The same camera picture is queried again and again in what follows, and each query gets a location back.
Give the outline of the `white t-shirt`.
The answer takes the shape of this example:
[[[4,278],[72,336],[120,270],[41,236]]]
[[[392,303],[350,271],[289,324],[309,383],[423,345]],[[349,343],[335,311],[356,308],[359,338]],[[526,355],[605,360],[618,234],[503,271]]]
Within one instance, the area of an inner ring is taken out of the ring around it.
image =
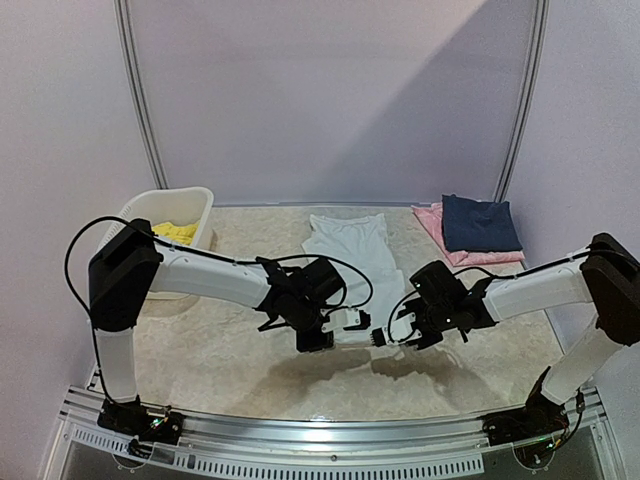
[[[345,303],[370,315],[371,330],[386,329],[406,286],[388,245],[385,216],[334,219],[312,214],[310,226],[311,236],[302,243],[304,252],[339,260],[335,268],[347,286]]]

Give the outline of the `yellow garment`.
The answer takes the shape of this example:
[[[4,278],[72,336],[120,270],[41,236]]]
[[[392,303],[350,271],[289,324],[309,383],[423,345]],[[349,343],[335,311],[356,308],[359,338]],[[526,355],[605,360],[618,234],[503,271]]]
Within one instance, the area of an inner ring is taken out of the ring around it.
[[[163,222],[152,226],[155,235],[167,241],[192,246],[198,232],[199,223],[187,225],[175,225],[172,222]]]

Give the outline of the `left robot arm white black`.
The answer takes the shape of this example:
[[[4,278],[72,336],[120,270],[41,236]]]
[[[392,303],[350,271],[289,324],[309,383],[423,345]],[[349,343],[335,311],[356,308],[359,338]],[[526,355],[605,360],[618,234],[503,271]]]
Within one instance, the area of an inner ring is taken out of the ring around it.
[[[137,403],[133,330],[151,292],[231,302],[302,334],[322,331],[329,299],[346,284],[326,258],[304,267],[280,260],[237,261],[156,237],[144,219],[125,225],[88,265],[89,316],[111,419],[128,434],[148,426]]]

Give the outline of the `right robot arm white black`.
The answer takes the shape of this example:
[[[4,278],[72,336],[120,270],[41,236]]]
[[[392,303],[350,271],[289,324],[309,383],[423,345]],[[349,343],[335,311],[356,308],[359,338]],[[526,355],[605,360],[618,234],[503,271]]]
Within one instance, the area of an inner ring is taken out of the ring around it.
[[[524,314],[569,304],[593,304],[595,319],[582,337],[536,381],[514,412],[527,436],[563,426],[564,404],[616,352],[639,341],[639,262],[613,236],[595,235],[582,251],[512,276],[487,276],[466,288],[443,262],[410,279],[417,298],[403,304],[399,323],[416,349],[443,334],[496,326]]]

